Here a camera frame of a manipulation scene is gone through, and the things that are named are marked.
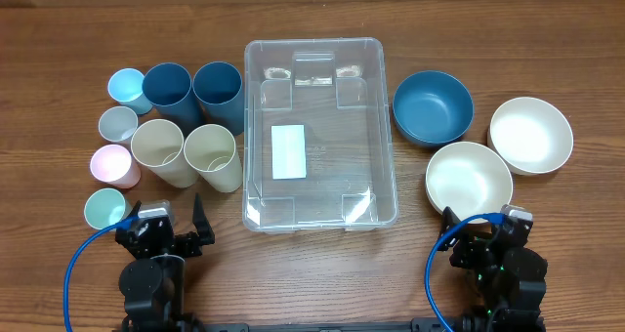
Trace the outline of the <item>light blue small cup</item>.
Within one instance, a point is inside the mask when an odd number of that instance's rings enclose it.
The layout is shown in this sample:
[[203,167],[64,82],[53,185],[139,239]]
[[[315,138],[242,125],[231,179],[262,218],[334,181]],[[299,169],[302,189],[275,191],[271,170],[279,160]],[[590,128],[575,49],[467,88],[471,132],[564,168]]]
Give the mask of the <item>light blue small cup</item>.
[[151,111],[152,103],[143,92],[145,76],[134,68],[123,68],[108,80],[107,91],[119,104],[131,108],[138,115]]

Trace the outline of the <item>dark blue bowl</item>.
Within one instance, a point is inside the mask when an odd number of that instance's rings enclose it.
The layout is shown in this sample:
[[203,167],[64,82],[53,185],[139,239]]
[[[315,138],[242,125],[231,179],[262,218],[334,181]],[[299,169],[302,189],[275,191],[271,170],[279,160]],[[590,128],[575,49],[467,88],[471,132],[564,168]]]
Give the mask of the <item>dark blue bowl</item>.
[[475,117],[467,87],[437,70],[416,72],[397,87],[393,116],[399,132],[415,145],[439,147],[460,140]]

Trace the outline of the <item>grey small cup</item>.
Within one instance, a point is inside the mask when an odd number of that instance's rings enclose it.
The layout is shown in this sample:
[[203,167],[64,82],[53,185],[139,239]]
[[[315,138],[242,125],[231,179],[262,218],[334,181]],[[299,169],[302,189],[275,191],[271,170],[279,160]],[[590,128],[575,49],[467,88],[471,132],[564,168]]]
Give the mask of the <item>grey small cup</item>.
[[105,111],[98,123],[100,135],[108,142],[129,145],[139,127],[136,112],[127,106],[115,106]]

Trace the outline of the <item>mint green small cup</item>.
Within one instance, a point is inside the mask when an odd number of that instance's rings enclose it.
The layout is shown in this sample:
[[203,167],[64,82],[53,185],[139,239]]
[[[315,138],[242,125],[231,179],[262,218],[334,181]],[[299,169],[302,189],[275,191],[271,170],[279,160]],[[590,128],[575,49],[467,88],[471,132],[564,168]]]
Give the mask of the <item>mint green small cup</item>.
[[127,218],[131,210],[132,206],[119,190],[102,188],[88,198],[83,213],[91,228],[103,229]]

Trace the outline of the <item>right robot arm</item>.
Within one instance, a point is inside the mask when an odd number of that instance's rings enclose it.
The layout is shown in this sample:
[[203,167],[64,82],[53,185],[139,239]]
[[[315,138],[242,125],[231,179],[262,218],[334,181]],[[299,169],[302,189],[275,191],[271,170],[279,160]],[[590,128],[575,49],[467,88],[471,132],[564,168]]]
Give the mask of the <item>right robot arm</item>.
[[[496,213],[460,221],[445,207],[437,242],[425,268],[427,299],[444,331],[543,331],[540,304],[546,294],[548,262],[525,247],[533,217],[506,204]],[[461,317],[446,318],[431,290],[432,264],[437,252],[452,249],[449,263],[470,271],[482,304]]]

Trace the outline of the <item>pink small cup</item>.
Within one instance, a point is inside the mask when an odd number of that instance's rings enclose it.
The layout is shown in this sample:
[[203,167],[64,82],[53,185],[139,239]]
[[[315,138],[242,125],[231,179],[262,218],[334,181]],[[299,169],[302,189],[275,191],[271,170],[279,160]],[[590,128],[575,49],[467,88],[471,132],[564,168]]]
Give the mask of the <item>pink small cup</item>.
[[119,188],[134,187],[141,170],[130,151],[122,145],[105,145],[90,160],[90,172],[100,182]]

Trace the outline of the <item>cream bowl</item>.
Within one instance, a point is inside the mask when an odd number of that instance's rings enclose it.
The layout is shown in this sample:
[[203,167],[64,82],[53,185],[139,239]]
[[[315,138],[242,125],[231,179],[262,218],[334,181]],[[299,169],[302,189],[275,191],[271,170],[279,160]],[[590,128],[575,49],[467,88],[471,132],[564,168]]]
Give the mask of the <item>cream bowl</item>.
[[518,97],[492,114],[487,145],[511,172],[534,176],[559,170],[572,154],[574,137],[566,117],[554,105]]
[[495,151],[473,142],[457,142],[442,147],[431,157],[425,189],[438,212],[450,208],[459,220],[465,220],[497,212],[510,203],[514,181]]

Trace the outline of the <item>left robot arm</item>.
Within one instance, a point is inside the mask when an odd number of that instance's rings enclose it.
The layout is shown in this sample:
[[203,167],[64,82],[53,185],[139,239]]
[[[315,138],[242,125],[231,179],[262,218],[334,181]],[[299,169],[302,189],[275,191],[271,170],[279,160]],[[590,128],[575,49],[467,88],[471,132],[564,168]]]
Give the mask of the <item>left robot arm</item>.
[[199,195],[194,197],[194,231],[176,234],[170,203],[138,202],[115,232],[115,241],[135,260],[120,273],[118,286],[127,316],[123,331],[203,331],[201,320],[184,312],[186,259],[215,242]]

